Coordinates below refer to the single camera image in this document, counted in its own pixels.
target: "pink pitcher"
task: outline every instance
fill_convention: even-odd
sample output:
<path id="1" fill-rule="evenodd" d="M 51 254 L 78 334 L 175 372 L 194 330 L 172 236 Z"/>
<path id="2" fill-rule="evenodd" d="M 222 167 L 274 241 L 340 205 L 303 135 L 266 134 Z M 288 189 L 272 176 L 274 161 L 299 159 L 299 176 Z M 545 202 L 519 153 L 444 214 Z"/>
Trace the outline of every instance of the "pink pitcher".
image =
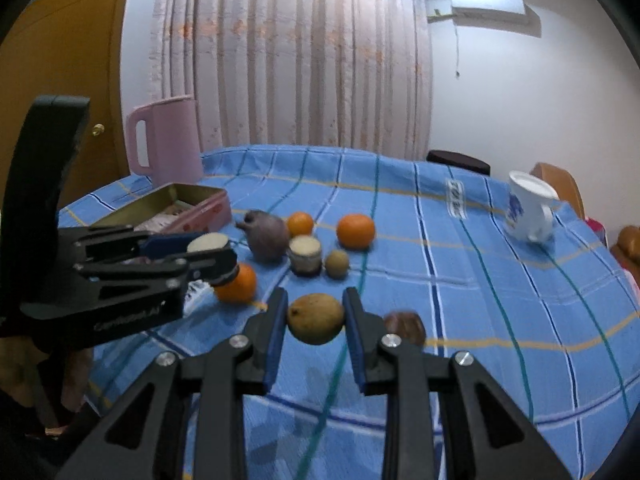
<path id="1" fill-rule="evenodd" d="M 146 150 L 149 165 L 138 160 L 136 125 L 146 126 Z M 127 117 L 125 128 L 129 169 L 148 175 L 155 187 L 170 182 L 195 184 L 204 176 L 193 96 L 171 97 L 149 103 Z"/>

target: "open box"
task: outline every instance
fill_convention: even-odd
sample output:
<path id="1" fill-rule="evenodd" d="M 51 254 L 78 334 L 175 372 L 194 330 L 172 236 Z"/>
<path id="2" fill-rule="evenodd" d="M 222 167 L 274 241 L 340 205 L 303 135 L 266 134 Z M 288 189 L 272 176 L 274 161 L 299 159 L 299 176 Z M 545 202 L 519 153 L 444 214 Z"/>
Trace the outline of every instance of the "open box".
<path id="1" fill-rule="evenodd" d="M 231 222 L 224 189 L 166 184 L 108 214 L 94 226 L 133 225 L 159 233 L 216 232 Z"/>

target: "curtain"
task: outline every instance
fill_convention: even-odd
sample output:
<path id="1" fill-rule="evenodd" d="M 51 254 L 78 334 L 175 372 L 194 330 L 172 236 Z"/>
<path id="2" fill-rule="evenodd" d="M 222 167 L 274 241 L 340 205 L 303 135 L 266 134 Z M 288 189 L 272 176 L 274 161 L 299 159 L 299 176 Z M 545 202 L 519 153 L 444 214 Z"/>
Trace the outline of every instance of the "curtain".
<path id="1" fill-rule="evenodd" d="M 203 151 L 344 146 L 424 160 L 426 0 L 156 0 L 150 95 L 194 94 Z"/>

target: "gold door knob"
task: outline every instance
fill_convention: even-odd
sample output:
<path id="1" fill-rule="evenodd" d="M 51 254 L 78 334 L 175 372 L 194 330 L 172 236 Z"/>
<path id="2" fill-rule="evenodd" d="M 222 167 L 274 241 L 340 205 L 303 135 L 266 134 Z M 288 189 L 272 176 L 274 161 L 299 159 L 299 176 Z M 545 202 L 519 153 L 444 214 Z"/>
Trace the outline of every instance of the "gold door knob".
<path id="1" fill-rule="evenodd" d="M 104 124 L 96 124 L 94 126 L 94 129 L 91 130 L 91 134 L 94 137 L 97 137 L 98 135 L 103 134 L 103 133 L 104 133 Z"/>

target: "black stool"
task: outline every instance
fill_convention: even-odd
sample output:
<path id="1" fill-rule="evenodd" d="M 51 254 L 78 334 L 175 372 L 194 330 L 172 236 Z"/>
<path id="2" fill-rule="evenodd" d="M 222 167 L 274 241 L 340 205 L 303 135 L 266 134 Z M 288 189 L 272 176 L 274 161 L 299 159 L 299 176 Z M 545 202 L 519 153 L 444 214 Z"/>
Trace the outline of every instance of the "black stool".
<path id="1" fill-rule="evenodd" d="M 436 162 L 437 164 L 445 164 L 454 168 L 462 168 L 463 170 L 473 171 L 489 176 L 491 166 L 482 160 L 473 158 L 472 156 L 463 155 L 456 152 L 445 152 L 444 150 L 431 150 L 427 153 L 427 162 Z"/>

